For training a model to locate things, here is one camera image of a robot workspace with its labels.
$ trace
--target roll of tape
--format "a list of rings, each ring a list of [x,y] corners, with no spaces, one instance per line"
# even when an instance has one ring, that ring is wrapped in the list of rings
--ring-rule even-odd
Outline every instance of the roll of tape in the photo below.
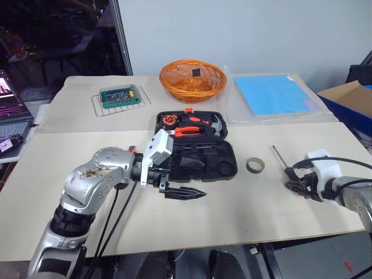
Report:
[[[255,167],[252,167],[252,165],[249,165],[250,163],[255,163],[255,164],[258,164],[258,168],[255,168]],[[246,164],[245,164],[245,167],[247,170],[249,170],[251,173],[260,173],[261,171],[264,170],[265,168],[265,163],[264,161],[262,161],[260,158],[256,158],[256,157],[252,157],[252,158],[249,158],[247,161],[246,161]]]

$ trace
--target laptop keyboard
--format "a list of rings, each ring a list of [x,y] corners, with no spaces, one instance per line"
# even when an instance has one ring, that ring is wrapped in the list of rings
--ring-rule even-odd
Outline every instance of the laptop keyboard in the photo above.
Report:
[[[6,140],[11,135],[15,134],[23,135],[25,129],[27,128],[27,125],[28,121],[0,126],[0,141]]]

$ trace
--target laptop screen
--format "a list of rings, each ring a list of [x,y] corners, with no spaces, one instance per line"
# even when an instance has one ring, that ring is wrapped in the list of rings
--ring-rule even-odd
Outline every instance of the laptop screen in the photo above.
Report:
[[[3,77],[0,77],[0,121],[29,117],[25,104],[10,89]]]

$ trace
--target hammer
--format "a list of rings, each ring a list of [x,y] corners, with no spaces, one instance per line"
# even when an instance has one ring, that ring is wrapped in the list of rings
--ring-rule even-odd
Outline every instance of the hammer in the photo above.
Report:
[[[212,123],[212,128],[214,128],[214,135],[220,136],[220,131],[222,130],[222,122],[217,115],[215,115],[215,118],[217,122]]]

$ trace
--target blue cutting mat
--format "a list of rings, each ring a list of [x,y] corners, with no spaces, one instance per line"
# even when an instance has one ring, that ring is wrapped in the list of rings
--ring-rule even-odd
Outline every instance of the blue cutting mat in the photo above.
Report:
[[[288,75],[236,77],[248,105],[255,115],[309,112],[309,96]]]

